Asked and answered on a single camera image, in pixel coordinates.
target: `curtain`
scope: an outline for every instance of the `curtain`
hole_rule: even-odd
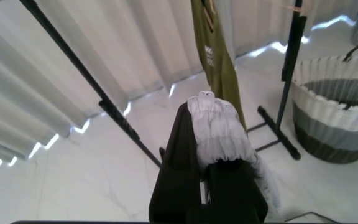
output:
[[[117,107],[201,71],[190,1],[37,1]],[[292,0],[216,0],[231,57],[285,44]],[[358,0],[311,1],[313,25]],[[99,96],[19,1],[0,1],[0,163],[28,159],[101,112]]]

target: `floor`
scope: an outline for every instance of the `floor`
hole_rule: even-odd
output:
[[[352,48],[349,29],[338,23],[312,32],[302,45],[299,60],[344,54]],[[262,122],[264,106],[275,118],[283,83],[283,54],[268,49],[257,58],[236,62],[242,107],[248,127]],[[177,83],[171,97],[165,90],[133,102],[127,119],[144,144],[159,158],[166,146],[177,108],[189,96],[208,90],[205,75]],[[358,161],[347,165],[323,162],[309,155],[295,139],[291,103],[287,104],[283,132],[300,150],[294,161],[281,144],[260,152],[276,178],[285,218],[317,212],[338,222],[358,223]],[[249,135],[259,147],[276,140],[264,127]],[[60,138],[48,151],[29,162],[0,167],[0,224],[17,220],[148,220],[157,167],[107,116],[92,120],[84,134]],[[300,222],[315,222],[312,218]]]

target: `gray and white basket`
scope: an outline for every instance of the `gray and white basket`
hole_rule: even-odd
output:
[[[358,56],[298,63],[291,93],[296,137],[312,155],[333,163],[358,160]]]

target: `white garment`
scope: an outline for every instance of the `white garment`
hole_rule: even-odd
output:
[[[266,163],[252,149],[233,105],[215,98],[210,91],[201,91],[198,96],[187,99],[187,107],[193,121],[201,173],[208,164],[220,159],[249,162],[260,177],[255,182],[268,205],[265,222],[282,222],[278,212],[280,196],[274,178]]]

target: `green clothing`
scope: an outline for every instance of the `green clothing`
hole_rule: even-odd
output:
[[[211,2],[204,0],[203,4],[202,0],[191,0],[198,56],[215,97],[233,104],[244,130],[246,130],[236,71],[226,49],[216,8],[212,6],[214,13],[209,5]],[[211,18],[212,30],[204,13],[204,7]]]

